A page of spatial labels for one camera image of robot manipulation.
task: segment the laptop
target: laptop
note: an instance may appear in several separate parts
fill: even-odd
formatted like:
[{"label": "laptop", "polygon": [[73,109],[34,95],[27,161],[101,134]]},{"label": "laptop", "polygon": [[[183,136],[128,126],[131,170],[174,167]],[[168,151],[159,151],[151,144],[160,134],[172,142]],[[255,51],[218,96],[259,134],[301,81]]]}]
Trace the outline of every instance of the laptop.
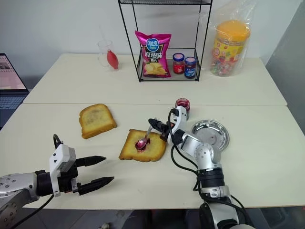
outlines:
[{"label": "laptop", "polygon": [[8,57],[0,53],[0,129],[28,94]]}]

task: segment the toasted bread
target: toasted bread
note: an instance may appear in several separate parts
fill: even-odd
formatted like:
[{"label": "toasted bread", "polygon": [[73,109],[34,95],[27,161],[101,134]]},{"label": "toasted bread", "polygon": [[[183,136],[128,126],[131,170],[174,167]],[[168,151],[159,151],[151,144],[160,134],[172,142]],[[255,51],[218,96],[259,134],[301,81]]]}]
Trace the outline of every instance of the toasted bread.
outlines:
[{"label": "toasted bread", "polygon": [[150,143],[144,150],[138,150],[135,145],[143,137],[146,131],[130,129],[125,145],[119,156],[120,160],[136,160],[141,162],[158,161],[165,152],[166,142],[161,140],[160,135],[150,132]]},{"label": "toasted bread", "polygon": [[108,107],[104,104],[88,106],[80,112],[81,136],[96,136],[117,127]]}]

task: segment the stainless steel plate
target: stainless steel plate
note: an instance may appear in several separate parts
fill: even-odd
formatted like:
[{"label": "stainless steel plate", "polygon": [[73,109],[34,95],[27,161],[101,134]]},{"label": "stainless steel plate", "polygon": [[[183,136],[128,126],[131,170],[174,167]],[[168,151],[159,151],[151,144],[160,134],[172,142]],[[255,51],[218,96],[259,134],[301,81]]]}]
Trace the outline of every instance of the stainless steel plate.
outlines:
[{"label": "stainless steel plate", "polygon": [[230,141],[226,128],[213,120],[202,120],[195,123],[191,132],[203,142],[211,144],[220,151],[226,149]]}]

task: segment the metal spoon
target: metal spoon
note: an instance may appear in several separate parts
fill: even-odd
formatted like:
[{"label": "metal spoon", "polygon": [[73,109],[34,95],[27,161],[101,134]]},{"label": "metal spoon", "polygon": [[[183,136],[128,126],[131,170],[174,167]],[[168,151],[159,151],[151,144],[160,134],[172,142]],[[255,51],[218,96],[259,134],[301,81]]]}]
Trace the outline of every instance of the metal spoon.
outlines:
[{"label": "metal spoon", "polygon": [[147,130],[147,132],[145,134],[145,137],[141,138],[137,142],[137,144],[136,144],[136,148],[137,149],[142,149],[142,148],[144,148],[146,146],[146,144],[147,144],[147,137],[148,137],[149,133],[152,131],[152,129],[153,129],[153,127],[151,125],[149,125],[149,128],[148,128],[148,130]]}]

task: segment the pink chip bag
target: pink chip bag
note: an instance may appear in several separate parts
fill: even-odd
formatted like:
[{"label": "pink chip bag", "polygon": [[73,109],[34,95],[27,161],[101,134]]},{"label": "pink chip bag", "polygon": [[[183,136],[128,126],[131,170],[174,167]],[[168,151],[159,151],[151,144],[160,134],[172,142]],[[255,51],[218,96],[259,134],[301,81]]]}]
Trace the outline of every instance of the pink chip bag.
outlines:
[{"label": "pink chip bag", "polygon": [[144,76],[170,78],[171,75],[166,61],[166,50],[172,35],[145,35],[138,31],[134,33],[142,47]]}]

